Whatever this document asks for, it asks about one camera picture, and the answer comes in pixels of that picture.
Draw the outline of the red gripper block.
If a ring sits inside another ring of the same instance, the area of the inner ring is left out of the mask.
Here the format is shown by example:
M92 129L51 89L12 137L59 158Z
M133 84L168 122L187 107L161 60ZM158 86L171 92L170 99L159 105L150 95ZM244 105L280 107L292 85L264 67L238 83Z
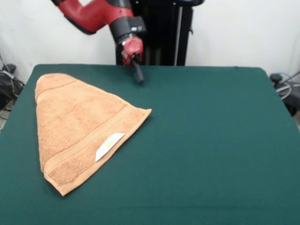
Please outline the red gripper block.
M122 43L121 55L124 65L132 66L136 71L136 80L139 84L144 82L140 67L143 57L143 41L138 37L129 37Z

